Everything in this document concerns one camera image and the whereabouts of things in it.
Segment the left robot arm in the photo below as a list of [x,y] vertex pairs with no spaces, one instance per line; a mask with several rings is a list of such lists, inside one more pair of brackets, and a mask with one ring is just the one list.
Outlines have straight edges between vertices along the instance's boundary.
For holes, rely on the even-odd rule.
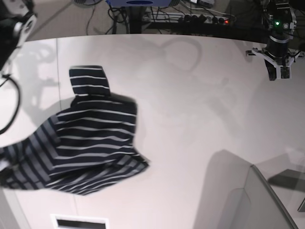
[[305,56],[304,44],[296,50],[289,48],[289,42],[296,37],[297,17],[294,10],[301,10],[302,5],[288,0],[262,0],[261,6],[267,43],[262,49],[247,50],[246,55],[264,59],[270,81],[290,79],[291,65],[298,57]]

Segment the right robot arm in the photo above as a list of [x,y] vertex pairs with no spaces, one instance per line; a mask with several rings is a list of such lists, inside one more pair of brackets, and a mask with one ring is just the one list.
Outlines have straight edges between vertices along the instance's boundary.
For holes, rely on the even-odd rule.
[[37,22],[32,0],[0,2],[0,70],[17,56]]

